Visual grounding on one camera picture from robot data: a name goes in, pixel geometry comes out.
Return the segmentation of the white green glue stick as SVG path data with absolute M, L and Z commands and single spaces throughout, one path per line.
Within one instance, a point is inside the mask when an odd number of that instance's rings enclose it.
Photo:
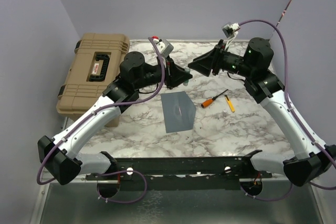
M 189 77 L 189 75 L 190 75 L 190 68 L 186 67 L 184 69 L 184 71 L 185 71 L 185 81 L 183 82 L 183 85 L 184 86 L 188 86 L 188 82 L 189 82 L 189 79 L 190 79 L 190 77 Z

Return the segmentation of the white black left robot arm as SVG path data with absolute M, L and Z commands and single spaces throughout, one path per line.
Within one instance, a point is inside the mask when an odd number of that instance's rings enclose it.
M 153 66 L 144 55 L 134 51 L 126 54 L 120 73 L 95 104 L 66 130 L 52 138 L 43 136 L 37 143 L 39 159 L 61 185 L 78 175 L 99 174 L 110 179 L 117 170 L 116 160 L 107 152 L 83 154 L 83 146 L 107 123 L 118 118 L 127 108 L 140 103 L 139 90 L 159 84 L 172 89 L 192 75 L 169 58 L 168 63 Z

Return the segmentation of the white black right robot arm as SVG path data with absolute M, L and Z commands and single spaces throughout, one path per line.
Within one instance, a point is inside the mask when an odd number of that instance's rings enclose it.
M 293 157 L 257 151 L 241 164 L 246 177 L 259 171 L 283 174 L 301 187 L 326 172 L 335 158 L 335 145 L 327 145 L 301 118 L 289 99 L 285 86 L 268 68 L 274 52 L 270 43 L 259 37 L 251 39 L 243 56 L 225 50 L 222 40 L 209 52 L 193 59 L 188 67 L 204 76 L 217 75 L 221 70 L 244 77 L 247 92 L 275 120 L 293 149 Z

